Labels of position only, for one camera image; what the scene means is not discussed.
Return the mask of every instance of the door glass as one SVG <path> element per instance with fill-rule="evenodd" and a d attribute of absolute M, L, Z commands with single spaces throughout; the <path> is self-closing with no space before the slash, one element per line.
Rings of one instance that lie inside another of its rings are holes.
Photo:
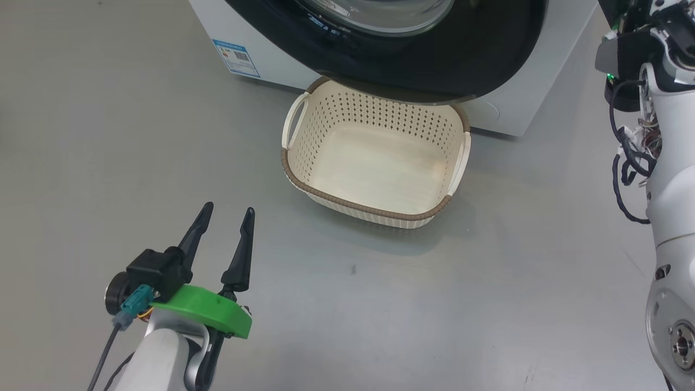
<path fill-rule="evenodd" d="M 381 35 L 415 35 L 433 27 L 454 0 L 305 0 L 350 26 Z"/>

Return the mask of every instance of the qr code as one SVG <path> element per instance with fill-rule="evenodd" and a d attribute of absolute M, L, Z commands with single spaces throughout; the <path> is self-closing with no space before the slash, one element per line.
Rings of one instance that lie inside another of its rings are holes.
<path fill-rule="evenodd" d="M 249 60 L 249 56 L 248 56 L 246 53 L 243 53 L 243 52 L 241 52 L 241 51 L 236 51 L 236 50 L 235 50 L 235 51 L 234 51 L 234 56 L 236 56 L 236 59 L 237 59 L 237 60 L 244 60 L 244 61 L 248 61 L 248 60 Z"/>

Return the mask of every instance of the basket bottom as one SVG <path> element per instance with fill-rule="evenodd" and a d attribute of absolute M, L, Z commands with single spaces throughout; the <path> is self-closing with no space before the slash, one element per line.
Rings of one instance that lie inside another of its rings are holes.
<path fill-rule="evenodd" d="M 445 195 L 439 147 L 400 132 L 346 123 L 326 135 L 310 186 L 367 207 L 424 213 Z"/>

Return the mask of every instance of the basket handle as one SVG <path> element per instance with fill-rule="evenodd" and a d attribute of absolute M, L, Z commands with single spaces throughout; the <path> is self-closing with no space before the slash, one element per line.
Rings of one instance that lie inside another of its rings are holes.
<path fill-rule="evenodd" d="M 299 107 L 304 103 L 308 98 L 309 98 L 309 93 L 303 93 L 300 96 L 295 99 L 295 102 L 292 103 L 292 107 L 290 107 L 290 111 L 287 113 L 287 117 L 285 118 L 285 125 L 282 128 L 282 147 L 286 150 L 292 148 L 292 144 L 295 143 L 295 137 L 297 136 L 296 132 L 296 127 L 302 124 L 302 120 L 304 119 L 304 114 L 306 113 L 306 108 L 307 104 L 304 105 L 304 108 L 302 108 L 302 113 L 300 114 L 300 119 L 297 121 L 297 126 L 295 126 L 295 129 L 292 133 L 292 139 L 288 140 L 288 137 L 290 135 L 290 128 L 292 127 L 292 122 L 294 122 L 295 117 L 297 116 L 297 110 Z"/>
<path fill-rule="evenodd" d="M 453 196 L 456 189 L 459 187 L 461 178 L 464 176 L 464 171 L 466 170 L 466 164 L 468 164 L 468 157 L 471 155 L 471 133 L 469 131 L 464 132 L 464 139 L 461 142 L 461 147 L 459 148 L 459 156 L 456 160 L 456 167 L 454 167 L 454 175 L 451 176 L 451 183 L 449 183 L 449 191 L 447 194 Z"/>

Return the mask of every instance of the washing machine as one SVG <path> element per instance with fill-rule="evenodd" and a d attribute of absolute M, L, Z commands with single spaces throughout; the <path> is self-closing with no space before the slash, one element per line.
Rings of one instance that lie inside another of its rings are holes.
<path fill-rule="evenodd" d="M 522 136 L 596 0 L 190 0 L 234 74 L 305 89 L 461 104 Z"/>

